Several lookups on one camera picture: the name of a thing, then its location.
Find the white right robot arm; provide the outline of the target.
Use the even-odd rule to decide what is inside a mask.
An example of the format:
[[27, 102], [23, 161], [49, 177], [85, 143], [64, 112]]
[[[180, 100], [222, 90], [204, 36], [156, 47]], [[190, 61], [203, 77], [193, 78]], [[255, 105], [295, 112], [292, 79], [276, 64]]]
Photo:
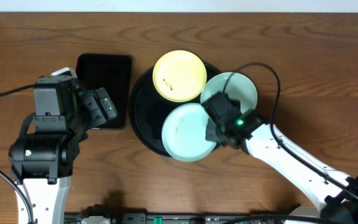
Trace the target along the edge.
[[256, 110], [208, 107], [206, 112], [208, 139], [242, 149], [273, 167], [309, 198], [321, 221], [358, 223], [358, 176], [319, 161]]

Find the mint plate front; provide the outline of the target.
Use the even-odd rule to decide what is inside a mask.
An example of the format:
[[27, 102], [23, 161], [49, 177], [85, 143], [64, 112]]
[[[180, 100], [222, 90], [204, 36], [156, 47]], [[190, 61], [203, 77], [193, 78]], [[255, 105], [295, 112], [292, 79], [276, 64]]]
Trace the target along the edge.
[[217, 142], [206, 139], [208, 120], [208, 114], [199, 103], [175, 108], [162, 126], [162, 142], [168, 154], [183, 162], [195, 162], [210, 154]]

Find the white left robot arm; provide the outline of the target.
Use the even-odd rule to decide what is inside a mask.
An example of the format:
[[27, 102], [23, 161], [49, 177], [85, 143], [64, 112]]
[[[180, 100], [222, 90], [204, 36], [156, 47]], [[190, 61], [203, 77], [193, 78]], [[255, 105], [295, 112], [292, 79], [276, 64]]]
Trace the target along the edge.
[[104, 88], [87, 89], [68, 75], [40, 77], [35, 113], [9, 150], [19, 223], [63, 223], [73, 164], [87, 130], [116, 116]]

